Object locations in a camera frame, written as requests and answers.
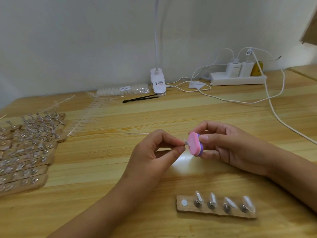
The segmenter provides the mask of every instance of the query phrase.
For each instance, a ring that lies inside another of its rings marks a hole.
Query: black tweezers
[[[146,100],[146,99],[158,98],[158,97],[152,97],[152,96],[155,96],[155,94],[144,96],[144,97],[139,97],[139,98],[134,98],[134,99],[129,99],[129,100],[123,100],[122,103],[127,103],[127,102],[130,102],[130,101],[138,101],[138,100]]]

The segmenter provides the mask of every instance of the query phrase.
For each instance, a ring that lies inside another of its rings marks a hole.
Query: forearm
[[[317,212],[317,165],[279,148],[274,159],[268,178]]]
[[[137,205],[129,199],[124,189],[125,187],[118,183],[106,196],[47,238],[108,237]]]

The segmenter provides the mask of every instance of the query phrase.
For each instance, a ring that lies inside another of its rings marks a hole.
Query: purple nail file
[[[189,152],[194,156],[200,156],[203,151],[203,145],[199,142],[199,134],[191,132],[188,136],[188,148]]]

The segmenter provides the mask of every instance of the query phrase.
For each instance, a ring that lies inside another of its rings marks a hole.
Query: right hand
[[[202,159],[221,160],[242,170],[266,176],[279,148],[230,124],[203,121],[190,132],[200,134]]]

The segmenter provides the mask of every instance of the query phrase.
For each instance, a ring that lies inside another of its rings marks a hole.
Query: wooden desk
[[[279,92],[279,71],[269,72],[271,94]],[[317,82],[286,71],[286,89],[272,102],[283,121],[317,140]],[[227,99],[265,98],[263,85],[212,87],[207,93]],[[6,120],[35,113],[54,100],[72,94],[31,97],[14,101],[0,112]],[[92,101],[86,93],[61,104],[66,119],[78,118]],[[119,98],[106,109],[99,124],[59,144],[45,187],[1,198],[0,237],[45,237],[105,195],[122,175],[133,147],[145,135],[162,128],[180,139],[205,119],[236,125],[247,132],[311,161],[317,146],[280,124],[268,102],[240,105],[168,89],[158,99],[122,104]],[[176,212],[176,195],[199,190],[226,196],[249,195],[257,220],[240,220]],[[317,216],[266,178],[229,165],[201,160],[186,151],[140,207],[116,229],[113,237],[317,237]]]
[[[317,64],[292,67],[288,70],[317,81]]]

